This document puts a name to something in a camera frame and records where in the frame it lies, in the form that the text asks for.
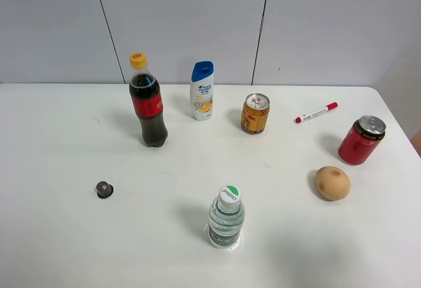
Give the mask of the clear water bottle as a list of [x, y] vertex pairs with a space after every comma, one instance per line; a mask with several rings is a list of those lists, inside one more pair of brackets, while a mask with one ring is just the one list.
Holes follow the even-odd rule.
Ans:
[[236, 246], [244, 219], [245, 207], [239, 188], [232, 184], [223, 185], [209, 208], [208, 237], [211, 243], [221, 249]]

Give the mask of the cola bottle yellow cap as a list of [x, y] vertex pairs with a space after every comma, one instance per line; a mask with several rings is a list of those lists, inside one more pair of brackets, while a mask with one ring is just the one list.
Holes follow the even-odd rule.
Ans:
[[131, 54], [130, 64], [134, 73], [129, 83], [129, 92], [141, 124], [143, 141], [148, 147], [162, 147], [168, 131], [163, 118], [161, 87], [149, 71], [147, 57], [143, 53]]

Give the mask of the dark coffee capsule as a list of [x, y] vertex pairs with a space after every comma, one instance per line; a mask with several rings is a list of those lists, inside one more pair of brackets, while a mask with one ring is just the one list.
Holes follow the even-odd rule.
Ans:
[[96, 185], [97, 196], [101, 199], [106, 199], [113, 194], [114, 188], [111, 184], [106, 181], [100, 181]]

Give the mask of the red cola can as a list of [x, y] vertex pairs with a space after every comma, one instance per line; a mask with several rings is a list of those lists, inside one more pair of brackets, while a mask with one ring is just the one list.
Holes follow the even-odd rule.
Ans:
[[356, 120], [338, 149], [343, 161], [364, 163], [385, 137], [386, 124], [376, 116], [364, 115]]

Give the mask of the white blue shampoo bottle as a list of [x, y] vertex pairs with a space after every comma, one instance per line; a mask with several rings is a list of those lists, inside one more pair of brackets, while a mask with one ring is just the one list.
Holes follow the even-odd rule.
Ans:
[[214, 91], [214, 64], [197, 62], [193, 67], [190, 83], [190, 103], [196, 120], [208, 120], [212, 116]]

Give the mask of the gold energy drink can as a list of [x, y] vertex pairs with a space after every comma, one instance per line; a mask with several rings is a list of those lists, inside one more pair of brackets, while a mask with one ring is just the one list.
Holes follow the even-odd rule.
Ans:
[[249, 94], [243, 104], [241, 129], [251, 135], [260, 134], [266, 127], [270, 100], [261, 93]]

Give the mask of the red white marker pen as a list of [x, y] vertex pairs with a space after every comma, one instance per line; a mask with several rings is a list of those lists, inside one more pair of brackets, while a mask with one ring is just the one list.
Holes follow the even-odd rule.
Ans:
[[300, 124], [300, 123], [306, 122], [307, 120], [310, 120], [310, 119], [313, 119], [313, 118], [315, 118], [317, 116], [320, 116], [321, 114], [324, 114], [324, 113], [326, 113], [326, 112], [328, 112], [330, 110], [333, 110], [333, 109], [335, 109], [337, 107], [338, 107], [338, 103], [337, 102], [332, 102], [332, 103], [330, 103], [328, 105], [325, 105], [325, 106], [323, 106], [321, 108], [318, 108], [318, 109], [316, 109], [314, 111], [311, 111], [311, 112], [308, 112], [306, 114], [303, 114], [303, 115], [300, 115], [300, 116], [296, 117], [296, 119], [294, 119], [294, 122], [296, 124]]

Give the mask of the brown potato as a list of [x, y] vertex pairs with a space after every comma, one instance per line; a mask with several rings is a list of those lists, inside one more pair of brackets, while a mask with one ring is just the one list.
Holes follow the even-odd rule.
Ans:
[[344, 199], [350, 192], [350, 179], [344, 171], [334, 166], [317, 170], [315, 181], [320, 194], [329, 201]]

